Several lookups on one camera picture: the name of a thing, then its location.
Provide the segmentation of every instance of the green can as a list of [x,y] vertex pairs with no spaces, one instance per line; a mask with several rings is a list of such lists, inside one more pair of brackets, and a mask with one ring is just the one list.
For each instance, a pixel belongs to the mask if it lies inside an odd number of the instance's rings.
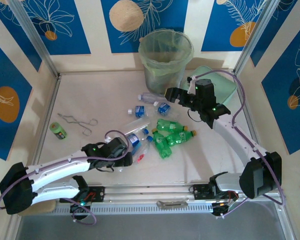
[[62,126],[60,126],[60,124],[57,123],[57,122],[51,123],[51,125],[50,125],[50,130],[51,130],[51,132],[54,133],[54,135],[56,135],[56,137],[57,137],[58,139],[65,139],[66,136],[67,136],[66,131],[65,131],[65,130],[62,128]]

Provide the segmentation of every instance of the vent grille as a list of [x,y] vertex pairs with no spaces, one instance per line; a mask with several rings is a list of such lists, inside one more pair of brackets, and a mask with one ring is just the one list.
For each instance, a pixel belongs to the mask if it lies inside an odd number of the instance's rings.
[[[180,214],[180,213],[211,213],[211,203],[190,203],[185,208],[160,209],[156,204],[106,204],[93,205],[91,212],[95,215],[124,215],[124,214]],[[56,209],[44,215],[71,215],[70,205],[57,205]]]

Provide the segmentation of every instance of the green soda bottle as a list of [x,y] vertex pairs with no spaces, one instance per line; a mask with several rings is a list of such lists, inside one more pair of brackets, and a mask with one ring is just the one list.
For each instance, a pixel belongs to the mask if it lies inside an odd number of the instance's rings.
[[156,149],[158,150],[161,158],[167,158],[172,154],[172,151],[167,143],[165,137],[158,132],[158,129],[152,129],[153,141]]
[[172,133],[165,137],[166,141],[170,146],[174,146],[176,144],[182,144],[196,136],[196,131],[182,131],[179,133]]
[[182,126],[176,121],[168,121],[161,118],[158,119],[158,122],[156,123],[156,128],[158,130],[167,131],[170,133],[180,133],[181,131],[188,131],[187,126]]

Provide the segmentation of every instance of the plastic bucket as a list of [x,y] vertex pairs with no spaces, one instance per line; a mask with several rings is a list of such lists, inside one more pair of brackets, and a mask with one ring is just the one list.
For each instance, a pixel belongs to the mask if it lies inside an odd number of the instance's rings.
[[194,46],[187,35],[172,29],[158,29],[146,35],[138,49],[144,65],[148,90],[164,94],[179,87],[186,65],[194,56]]

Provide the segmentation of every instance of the clear plastic bottle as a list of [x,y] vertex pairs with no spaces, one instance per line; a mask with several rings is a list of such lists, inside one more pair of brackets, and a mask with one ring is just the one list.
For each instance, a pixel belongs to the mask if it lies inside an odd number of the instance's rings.
[[161,158],[167,158],[172,154],[172,151],[168,145],[167,140],[165,137],[158,132],[158,129],[152,129],[153,133],[153,141],[155,144],[156,149],[158,150]]
[[155,110],[153,107],[135,106],[134,108],[128,109],[128,114],[134,114],[137,118],[144,116],[152,117],[155,114]]
[[[128,136],[129,134],[139,130],[146,128],[151,123],[151,119],[147,116],[141,117],[137,120],[134,120],[126,125],[123,125],[118,130],[122,132],[124,135]],[[104,141],[106,143],[109,143],[112,139],[115,139],[117,137],[123,138],[123,136],[117,132],[110,132]]]
[[140,163],[150,148],[150,143],[153,141],[152,136],[147,136],[146,139],[138,143],[138,148],[134,152],[132,160],[134,164]]
[[167,101],[165,99],[165,97],[160,96],[160,95],[156,95],[156,94],[151,93],[151,92],[144,92],[142,94],[139,94],[138,99],[140,101],[143,101],[144,103],[149,103],[149,104],[153,104],[155,102],[165,102],[165,101]]
[[182,126],[180,123],[176,121],[169,121],[164,119],[158,119],[156,123],[156,128],[158,130],[167,131],[170,133],[180,133],[181,131],[187,131],[187,126]]
[[146,139],[148,134],[149,134],[148,129],[144,128],[129,134],[127,138],[130,140],[132,147],[135,147],[140,141]]
[[158,112],[159,114],[161,114],[163,116],[167,116],[170,119],[177,120],[179,117],[178,111],[173,109],[169,104],[167,104],[165,102],[155,101],[153,106],[154,106],[154,109],[156,112]]
[[167,143],[170,147],[176,145],[176,144],[182,144],[187,142],[192,137],[196,136],[196,131],[182,131],[178,133],[172,133],[165,137]]

